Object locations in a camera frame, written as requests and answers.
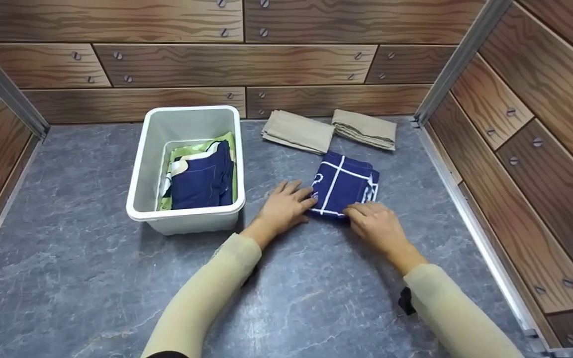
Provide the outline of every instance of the folded navy blue cloth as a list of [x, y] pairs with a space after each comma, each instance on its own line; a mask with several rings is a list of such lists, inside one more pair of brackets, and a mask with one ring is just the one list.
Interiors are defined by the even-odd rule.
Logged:
[[311, 211], [343, 218], [342, 211], [353, 202], [374, 201], [379, 183], [380, 173], [369, 163], [328, 152], [313, 181], [311, 196], [318, 202]]
[[229, 142], [214, 142], [204, 153], [173, 162], [171, 209], [231, 205], [234, 163]]

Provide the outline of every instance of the left hand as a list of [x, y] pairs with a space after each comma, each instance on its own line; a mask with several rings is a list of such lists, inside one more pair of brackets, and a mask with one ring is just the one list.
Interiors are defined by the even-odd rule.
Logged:
[[313, 188], [298, 189], [301, 184], [301, 180], [280, 183], [251, 224], [240, 234], [252, 238], [264, 249], [277, 235], [297, 224], [308, 222], [304, 212], [314, 206], [318, 199], [307, 199]]

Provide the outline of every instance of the forearm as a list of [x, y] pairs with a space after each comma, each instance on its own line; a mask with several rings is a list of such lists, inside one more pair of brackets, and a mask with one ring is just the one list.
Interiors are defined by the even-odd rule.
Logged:
[[410, 270], [404, 281], [421, 320], [455, 358], [522, 358], [507, 336], [436, 265]]
[[159, 319], [143, 358], [173, 351], [199, 358], [207, 331], [261, 257], [249, 238], [233, 234], [180, 288]]

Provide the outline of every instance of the folded clothing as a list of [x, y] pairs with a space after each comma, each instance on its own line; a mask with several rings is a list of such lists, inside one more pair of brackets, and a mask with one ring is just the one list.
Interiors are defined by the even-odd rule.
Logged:
[[331, 124], [337, 134], [380, 149], [395, 150], [394, 122], [336, 109]]
[[273, 111], [262, 138], [316, 154], [328, 152], [334, 127], [285, 111]]
[[353, 202], [377, 198], [380, 173], [366, 162], [328, 152], [313, 181], [313, 194], [318, 202], [311, 211], [320, 215], [343, 218], [342, 211]]
[[234, 202], [237, 199], [237, 176], [236, 176], [236, 145], [234, 142], [234, 134], [232, 132], [227, 132], [223, 136], [215, 138], [214, 140], [207, 141], [206, 143], [192, 145], [188, 147], [179, 147], [173, 149], [169, 163], [166, 168], [166, 177], [162, 182], [161, 193], [163, 193], [161, 197], [161, 201], [159, 202], [158, 210], [169, 210], [172, 209], [172, 177], [173, 177], [173, 167], [178, 169], [178, 166], [175, 165], [176, 162], [179, 162], [182, 158], [186, 156], [193, 156], [195, 154], [203, 154], [208, 150], [214, 152], [216, 147], [212, 147], [213, 143], [220, 142], [220, 141], [227, 141], [229, 145], [229, 152], [230, 152], [230, 160], [234, 163], [233, 174], [232, 174], [232, 183], [231, 183], [231, 201]]
[[231, 205], [233, 172], [227, 141], [214, 142], [204, 153], [173, 162], [172, 210]]

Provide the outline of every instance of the green patterned cloth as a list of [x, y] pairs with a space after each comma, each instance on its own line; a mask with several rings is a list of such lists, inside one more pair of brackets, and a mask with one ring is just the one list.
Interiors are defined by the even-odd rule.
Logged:
[[[180, 160], [182, 156], [189, 156], [189, 154], [198, 154], [202, 153], [209, 146], [214, 143], [215, 141], [228, 141], [229, 148], [231, 152], [231, 161], [234, 162], [234, 175], [233, 175], [233, 183], [231, 184], [232, 193], [233, 193], [233, 201], [235, 202], [238, 197], [238, 183], [237, 183], [237, 164], [236, 164], [236, 143], [234, 143], [234, 134], [232, 132], [227, 132], [227, 134], [220, 136], [218, 138], [214, 138], [213, 140], [207, 141], [203, 144], [191, 145], [189, 147], [179, 147], [171, 151], [171, 155], [169, 156], [169, 163], [166, 170], [166, 173], [169, 175], [171, 173], [171, 164], [175, 161], [176, 158]], [[161, 201], [159, 202], [159, 211], [161, 210], [169, 210], [171, 209], [171, 197], [170, 196], [163, 196], [161, 197]]]

